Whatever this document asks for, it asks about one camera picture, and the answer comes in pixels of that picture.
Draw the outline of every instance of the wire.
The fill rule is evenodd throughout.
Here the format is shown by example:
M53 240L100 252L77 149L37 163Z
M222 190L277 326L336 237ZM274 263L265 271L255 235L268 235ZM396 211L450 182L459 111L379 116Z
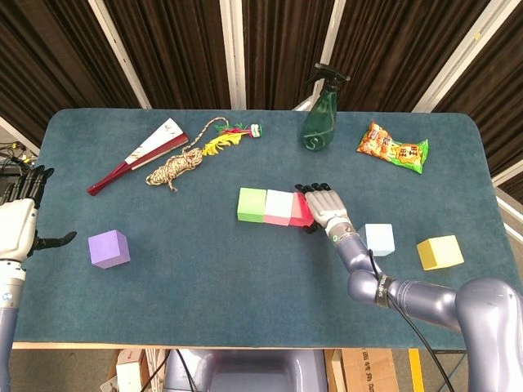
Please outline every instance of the wire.
M154 371L153 375L151 377L149 377L149 380L147 380L147 382L144 384L144 386L141 388L140 392L145 392L145 390L147 389L147 387L149 386L149 384L151 383L151 381L153 380L154 376L156 376L158 374L158 372L160 371L160 369L163 367L163 365L165 365L165 363L167 362L167 358L169 358L169 355L171 353L171 350L169 350L166 354L165 354L165 358L163 359L162 363L156 368L156 370Z
M379 281L378 277L378 270L376 269L376 263L374 261L373 257L373 251L369 250L369 258L370 258L370 264L373 267L374 270L374 277L376 280ZM413 321L410 319L410 317L396 304L396 300L392 298L389 291L387 291L387 299L391 302L392 306L398 311L399 314L401 314L401 317L407 322L407 324L413 329L413 331L418 335L419 340L422 341L422 343L427 347L428 353L431 355L432 359L434 360L434 363L440 370L441 375L443 376L443 379L445 380L445 384L449 388L449 392L454 392L454 388L452 387L452 384L450 383L449 378L447 377L447 374L445 373L444 368L441 366L440 360L436 357L436 354L434 353L434 350L432 349L431 345L428 343L427 339L425 339L425 336L421 333L421 331L416 327L416 324L413 323Z
M196 388L196 383L194 383L193 377L190 375L189 368L187 367L187 363L183 359L183 355L181 355L181 352L179 349L177 349L177 354L180 357L183 368L186 370L186 376L187 376L187 381L189 382L190 392L194 392L194 388Z
M456 367L454 368L454 370L452 372L450 372L449 374L449 379L451 380L454 373L456 373L458 371L458 369L461 367L461 365L463 364L463 360L465 359L465 357L467 357L466 354L463 354L463 356L461 357L461 359L459 360L458 364L456 365ZM443 392L443 390L445 389L447 385L445 383L443 383L443 385L438 389L438 392Z
M25 164L25 161L20 159L24 154L24 151L25 148L23 148L18 156L16 156L13 144L0 146L0 156L5 157L0 165L0 174L3 174L8 167L16 167L20 172L20 176L23 176L30 169L30 167Z

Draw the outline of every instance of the table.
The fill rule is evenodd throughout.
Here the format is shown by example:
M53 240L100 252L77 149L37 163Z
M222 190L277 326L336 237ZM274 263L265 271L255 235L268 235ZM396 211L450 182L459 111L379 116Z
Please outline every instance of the table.
M176 181L149 187L166 157L86 192L172 117L194 138L211 118L260 123L242 140ZM227 110L62 110L49 123L38 163L56 169L38 218L44 237L75 229L67 247L36 252L15 347L420 347L401 317L352 301L347 273L323 232L239 222L240 186L292 191L327 182L358 229L391 223L396 251L380 260L391 276L458 288L495 276L521 283L495 201L481 139L463 114L339 113L334 142L303 149L306 113ZM430 140L420 176L355 152L371 120L395 140ZM213 135L207 134L203 142ZM87 238L118 229L131 262L91 265ZM416 244L455 234L465 263L423 271ZM435 349L460 349L458 333L418 323Z

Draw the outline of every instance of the cardboard box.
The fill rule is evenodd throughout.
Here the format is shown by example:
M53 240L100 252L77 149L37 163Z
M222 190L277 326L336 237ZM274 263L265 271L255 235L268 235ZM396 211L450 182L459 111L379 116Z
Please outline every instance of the cardboard box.
M120 350L113 350L113 359L107 372L107 381L100 385L101 392L119 392L118 391L118 378L116 377L116 363L118 362L118 355Z
M326 349L324 351L324 357L329 392L346 392L345 376L342 362L342 350Z
M162 366L160 369L159 366L165 359L165 355L167 352L168 350L145 349L149 374L153 374L156 371L156 375L150 381L150 392L163 391L163 383L165 381L165 368L167 366Z
M390 349L343 349L347 392L399 392Z
M149 380L149 369L145 351L122 350L116 363L119 392L140 392Z

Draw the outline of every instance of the rope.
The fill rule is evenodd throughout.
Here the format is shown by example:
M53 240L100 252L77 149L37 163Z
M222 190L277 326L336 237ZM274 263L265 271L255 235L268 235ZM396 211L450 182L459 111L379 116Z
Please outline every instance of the rope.
M145 178L147 185L163 185L167 184L170 190L178 191L172 184L172 182L183 173L190 170L194 170L203 160L203 153L200 148L192 149L189 152L186 152L188 149L193 147L198 140L203 136L209 126L215 121L223 120L229 125L229 122L225 117L216 117L205 124L202 131L194 138L193 142L190 145L187 145L183 148L180 155L174 155L170 157L165 165L160 166L158 169L153 171L151 174Z

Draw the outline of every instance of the pink cube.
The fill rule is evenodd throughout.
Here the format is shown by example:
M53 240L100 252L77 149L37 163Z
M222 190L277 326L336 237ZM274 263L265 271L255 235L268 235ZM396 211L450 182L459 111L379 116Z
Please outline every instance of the pink cube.
M106 269L131 260L125 235L117 230L89 237L91 263Z

